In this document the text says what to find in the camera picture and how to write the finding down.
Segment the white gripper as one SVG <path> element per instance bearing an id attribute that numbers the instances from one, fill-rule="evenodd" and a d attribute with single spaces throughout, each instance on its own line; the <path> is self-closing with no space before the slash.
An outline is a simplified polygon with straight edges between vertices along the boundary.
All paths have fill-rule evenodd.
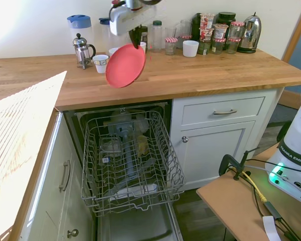
<path id="1" fill-rule="evenodd" d="M 149 22 L 157 13 L 156 6 L 143 6 L 132 11 L 126 6 L 112 9 L 110 13 L 110 31 L 116 36 L 129 32 L 134 48 L 138 49 L 142 38 L 142 24 Z"/>

